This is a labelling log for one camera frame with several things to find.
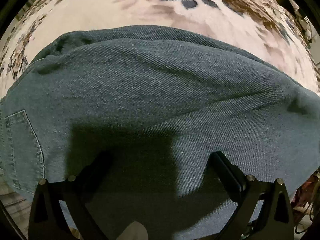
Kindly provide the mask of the floral white bed blanket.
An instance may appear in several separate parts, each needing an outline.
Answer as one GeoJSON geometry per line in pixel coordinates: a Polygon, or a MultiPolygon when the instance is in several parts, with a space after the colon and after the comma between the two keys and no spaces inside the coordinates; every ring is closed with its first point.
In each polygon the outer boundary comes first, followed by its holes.
{"type": "Polygon", "coordinates": [[[1,38],[1,96],[57,37],[127,25],[226,42],[319,92],[319,34],[293,0],[28,0],[1,38]]]}

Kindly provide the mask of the blue denim jeans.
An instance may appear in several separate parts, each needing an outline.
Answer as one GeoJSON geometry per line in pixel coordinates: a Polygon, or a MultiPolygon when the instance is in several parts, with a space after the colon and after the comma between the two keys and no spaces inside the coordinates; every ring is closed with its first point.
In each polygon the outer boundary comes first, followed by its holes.
{"type": "Polygon", "coordinates": [[[319,96],[229,44],[160,26],[75,31],[42,49],[1,100],[1,169],[32,200],[84,172],[77,193],[104,233],[219,232],[235,205],[214,177],[221,151],[293,193],[319,167],[319,96]]]}

